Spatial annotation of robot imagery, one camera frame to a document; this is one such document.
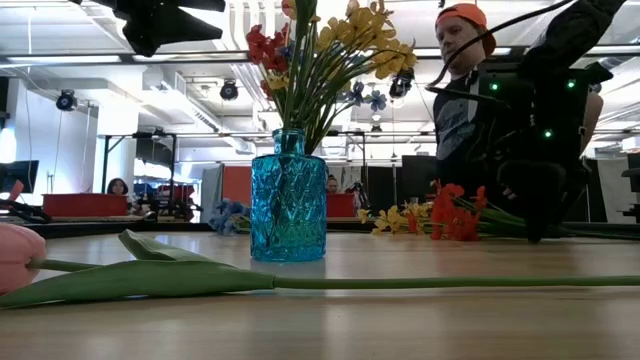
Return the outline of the black tripod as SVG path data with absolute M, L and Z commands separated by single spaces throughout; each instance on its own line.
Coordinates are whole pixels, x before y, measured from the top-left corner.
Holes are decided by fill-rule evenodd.
M 353 206 L 355 210 L 368 210 L 370 208 L 368 193 L 362 183 L 355 182 L 347 189 L 347 192 L 353 195 Z

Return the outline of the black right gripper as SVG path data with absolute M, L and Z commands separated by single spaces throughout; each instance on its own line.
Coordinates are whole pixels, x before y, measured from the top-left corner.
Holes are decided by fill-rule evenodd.
M 509 211 L 525 217 L 528 242 L 537 244 L 549 220 L 562 220 L 588 183 L 588 167 L 580 161 L 562 164 L 538 161 L 507 161 L 499 167 L 499 183 L 515 199 Z

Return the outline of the grey partition panel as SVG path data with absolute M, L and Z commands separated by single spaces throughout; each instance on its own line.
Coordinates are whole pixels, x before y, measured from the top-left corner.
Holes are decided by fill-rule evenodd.
M 221 200 L 223 171 L 223 165 L 216 165 L 203 170 L 201 201 L 204 207 L 212 207 Z

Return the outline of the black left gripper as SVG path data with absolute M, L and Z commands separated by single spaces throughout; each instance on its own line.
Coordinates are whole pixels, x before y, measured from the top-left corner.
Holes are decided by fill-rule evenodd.
M 225 0 L 90 0 L 112 10 L 125 21 L 123 34 L 137 55 L 153 56 L 162 46 L 177 41 L 220 39 L 223 31 L 206 22 L 171 25 L 182 7 L 207 11 L 224 11 Z

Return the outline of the orange partition panel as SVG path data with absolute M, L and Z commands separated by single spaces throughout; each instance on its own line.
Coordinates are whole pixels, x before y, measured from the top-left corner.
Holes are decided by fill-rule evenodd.
M 251 168 L 249 166 L 224 167 L 222 197 L 246 205 L 251 203 Z

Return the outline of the black overhead light beam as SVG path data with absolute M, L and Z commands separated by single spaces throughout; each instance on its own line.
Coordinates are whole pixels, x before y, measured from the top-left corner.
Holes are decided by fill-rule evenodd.
M 498 47 L 496 56 L 515 55 L 524 51 L 525 47 Z M 414 50 L 418 60 L 439 60 L 440 52 L 436 48 L 418 48 Z M 636 57 L 640 56 L 639 44 L 601 45 L 589 50 L 583 57 Z M 210 52 L 177 52 L 158 53 L 152 57 L 142 55 L 121 54 L 63 54 L 63 55 L 0 55 L 0 67 L 18 66 L 84 66 L 84 65 L 142 65 L 142 64 L 215 64 L 249 62 L 247 51 L 210 51 Z

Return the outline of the long red plastic bin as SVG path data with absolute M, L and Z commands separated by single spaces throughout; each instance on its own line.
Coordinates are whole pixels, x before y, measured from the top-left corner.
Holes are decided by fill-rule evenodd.
M 42 207 L 51 217 L 125 216 L 128 200 L 123 195 L 111 194 L 45 194 Z

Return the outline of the blue textured glass vase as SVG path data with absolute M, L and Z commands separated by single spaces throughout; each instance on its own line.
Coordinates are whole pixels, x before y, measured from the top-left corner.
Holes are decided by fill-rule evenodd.
M 278 129 L 273 139 L 274 152 L 251 166 L 251 256 L 268 262 L 319 260 L 326 252 L 326 163 L 305 153 L 300 129 Z

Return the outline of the yellow artificial flower stem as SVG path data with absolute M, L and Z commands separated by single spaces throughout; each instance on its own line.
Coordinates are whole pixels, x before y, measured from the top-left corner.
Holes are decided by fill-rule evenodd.
M 294 0 L 282 0 L 281 7 L 295 35 Z M 334 102 L 339 90 L 353 84 L 361 76 L 373 74 L 384 80 L 401 70 L 412 68 L 417 58 L 412 45 L 396 38 L 390 21 L 393 14 L 376 0 L 368 7 L 350 0 L 343 18 L 332 17 L 325 24 L 317 14 L 317 38 L 311 90 L 314 125 L 321 107 Z
M 405 203 L 402 206 L 393 205 L 388 210 L 380 210 L 377 214 L 367 209 L 359 209 L 356 214 L 362 224 L 373 222 L 372 234 L 390 232 L 421 235 L 431 230 L 433 205 L 433 202 Z

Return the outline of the small black computer monitor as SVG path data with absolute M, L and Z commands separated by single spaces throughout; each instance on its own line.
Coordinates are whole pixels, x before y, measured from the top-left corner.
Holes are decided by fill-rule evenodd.
M 38 160 L 0 163 L 0 193 L 10 192 L 18 181 L 23 184 L 24 193 L 33 193 L 38 167 Z

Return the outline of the large black computer monitor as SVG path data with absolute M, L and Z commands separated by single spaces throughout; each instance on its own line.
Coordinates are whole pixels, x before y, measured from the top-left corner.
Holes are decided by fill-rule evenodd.
M 432 182 L 436 179 L 437 159 L 434 156 L 402 156 L 401 187 L 408 199 L 432 199 L 436 194 Z

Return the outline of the small red plastic bin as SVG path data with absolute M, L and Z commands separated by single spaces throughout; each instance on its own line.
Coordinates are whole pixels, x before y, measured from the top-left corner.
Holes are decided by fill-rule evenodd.
M 354 217 L 356 209 L 354 207 L 353 193 L 336 193 L 327 195 L 327 217 L 347 218 Z

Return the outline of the black metal stand frame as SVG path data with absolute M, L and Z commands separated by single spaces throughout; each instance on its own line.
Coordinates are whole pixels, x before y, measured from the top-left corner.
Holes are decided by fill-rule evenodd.
M 169 162 L 170 169 L 170 194 L 173 194 L 173 186 L 175 185 L 175 164 L 176 164 L 176 150 L 177 150 L 177 135 L 175 133 L 165 133 L 163 131 L 154 131 L 154 132 L 140 132 L 137 131 L 132 134 L 117 134 L 117 135 L 98 135 L 99 139 L 104 140 L 104 154 L 102 161 L 102 178 L 101 178 L 101 192 L 103 194 L 107 191 L 107 168 L 108 168 L 108 159 L 109 153 L 114 150 L 124 139 L 150 139 L 151 141 L 158 142 L 163 138 L 171 139 L 171 160 Z

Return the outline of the black aluminium table frame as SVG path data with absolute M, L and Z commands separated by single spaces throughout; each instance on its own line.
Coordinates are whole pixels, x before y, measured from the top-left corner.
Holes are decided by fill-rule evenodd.
M 206 223 L 161 222 L 92 222 L 24 224 L 45 239 L 116 234 L 126 229 L 134 232 L 211 232 Z M 609 224 L 568 222 L 559 227 L 549 227 L 545 239 L 561 237 L 591 237 L 640 241 L 640 224 Z

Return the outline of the red artificial flower stem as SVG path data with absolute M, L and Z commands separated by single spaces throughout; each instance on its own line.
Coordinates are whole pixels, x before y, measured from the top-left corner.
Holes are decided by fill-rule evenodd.
M 246 35 L 249 60 L 262 76 L 260 87 L 266 98 L 275 104 L 283 129 L 294 128 L 292 105 L 292 71 L 296 42 L 287 23 L 273 36 L 266 36 L 261 25 L 254 25 Z
M 489 237 L 526 237 L 525 221 L 493 205 L 485 186 L 466 196 L 465 189 L 457 184 L 442 185 L 434 180 L 431 185 L 436 190 L 430 215 L 433 240 L 471 242 Z

